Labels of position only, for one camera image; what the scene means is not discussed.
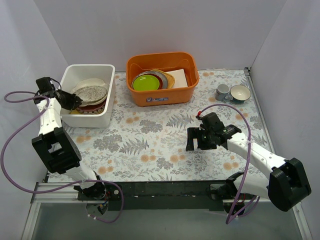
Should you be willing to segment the speckled oval dish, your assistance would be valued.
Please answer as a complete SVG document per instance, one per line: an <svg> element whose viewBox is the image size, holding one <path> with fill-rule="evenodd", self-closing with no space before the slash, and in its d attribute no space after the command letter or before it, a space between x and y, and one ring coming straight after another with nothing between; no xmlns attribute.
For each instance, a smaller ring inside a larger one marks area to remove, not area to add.
<svg viewBox="0 0 320 240"><path fill-rule="evenodd" d="M83 102L97 102L103 99L108 91L103 86L92 85L84 86L74 91L74 93L82 99Z"/></svg>

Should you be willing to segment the cream divided plate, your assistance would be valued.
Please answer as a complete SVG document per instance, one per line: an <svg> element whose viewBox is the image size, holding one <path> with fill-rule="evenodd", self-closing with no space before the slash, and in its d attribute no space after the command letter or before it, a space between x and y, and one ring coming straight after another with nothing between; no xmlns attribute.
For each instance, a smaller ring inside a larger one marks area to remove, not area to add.
<svg viewBox="0 0 320 240"><path fill-rule="evenodd" d="M97 105L107 99L108 90L109 90L110 85L108 83L105 83L102 79L99 79L99 78L88 78L88 79L81 81L71 90L71 93L74 94L77 89L82 88L82 87L87 87L87 86L102 86L107 89L107 95L103 99L96 101L96 102L82 102L80 107L85 107L88 105Z"/></svg>

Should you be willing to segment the pink polka dot plate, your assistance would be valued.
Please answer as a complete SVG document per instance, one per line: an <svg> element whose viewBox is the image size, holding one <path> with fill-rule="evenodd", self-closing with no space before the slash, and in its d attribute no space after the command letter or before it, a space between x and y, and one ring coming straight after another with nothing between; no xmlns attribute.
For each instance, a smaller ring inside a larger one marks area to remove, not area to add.
<svg viewBox="0 0 320 240"><path fill-rule="evenodd" d="M87 105L87 106L83 106L83 107L77 107L76 110L80 113L80 114L84 114L84 115L92 115L92 114L98 114L101 111L104 110L104 106L103 105Z"/></svg>

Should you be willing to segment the yellow bamboo mat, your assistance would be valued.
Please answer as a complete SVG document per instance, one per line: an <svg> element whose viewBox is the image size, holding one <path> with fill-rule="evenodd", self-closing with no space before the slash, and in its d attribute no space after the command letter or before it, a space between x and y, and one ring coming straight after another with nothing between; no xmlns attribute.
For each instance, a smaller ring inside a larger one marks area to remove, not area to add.
<svg viewBox="0 0 320 240"><path fill-rule="evenodd" d="M104 110L98 109L93 111L81 111L80 109L72 110L69 114L70 115L98 115L101 114Z"/></svg>

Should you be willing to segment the red round plate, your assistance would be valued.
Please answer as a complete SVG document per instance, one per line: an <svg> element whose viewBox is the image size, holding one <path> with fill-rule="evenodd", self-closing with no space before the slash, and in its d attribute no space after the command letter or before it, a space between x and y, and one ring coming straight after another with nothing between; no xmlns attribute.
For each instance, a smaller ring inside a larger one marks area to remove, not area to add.
<svg viewBox="0 0 320 240"><path fill-rule="evenodd" d="M106 102L104 101L96 105L79 106L78 109L80 109L81 111L95 111L103 109L105 104Z"/></svg>

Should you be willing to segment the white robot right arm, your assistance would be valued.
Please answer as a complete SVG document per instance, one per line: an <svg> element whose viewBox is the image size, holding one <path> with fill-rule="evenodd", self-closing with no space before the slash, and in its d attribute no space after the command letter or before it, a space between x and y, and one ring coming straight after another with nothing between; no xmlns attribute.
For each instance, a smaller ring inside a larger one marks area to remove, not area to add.
<svg viewBox="0 0 320 240"><path fill-rule="evenodd" d="M287 212L312 192L305 168L297 158L278 156L255 142L236 126L225 126L216 113L199 116L199 127L187 129L186 151L215 150L218 146L249 160L265 178L259 180L240 171L226 179L225 184L211 189L217 199L237 199L252 195L270 200L275 207Z"/></svg>

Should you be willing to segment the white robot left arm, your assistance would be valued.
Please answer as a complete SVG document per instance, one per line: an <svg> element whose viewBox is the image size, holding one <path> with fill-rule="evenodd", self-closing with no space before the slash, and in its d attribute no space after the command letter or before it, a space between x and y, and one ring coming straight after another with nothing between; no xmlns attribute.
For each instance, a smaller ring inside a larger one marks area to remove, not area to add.
<svg viewBox="0 0 320 240"><path fill-rule="evenodd" d="M42 115L38 136L31 140L32 146L50 173L78 181L79 186L75 190L88 198L101 200L107 195L105 184L94 170L82 162L77 145L61 122L61 109L74 110L82 100L75 94L57 89L53 80L51 77L36 80L38 91L34 103Z"/></svg>

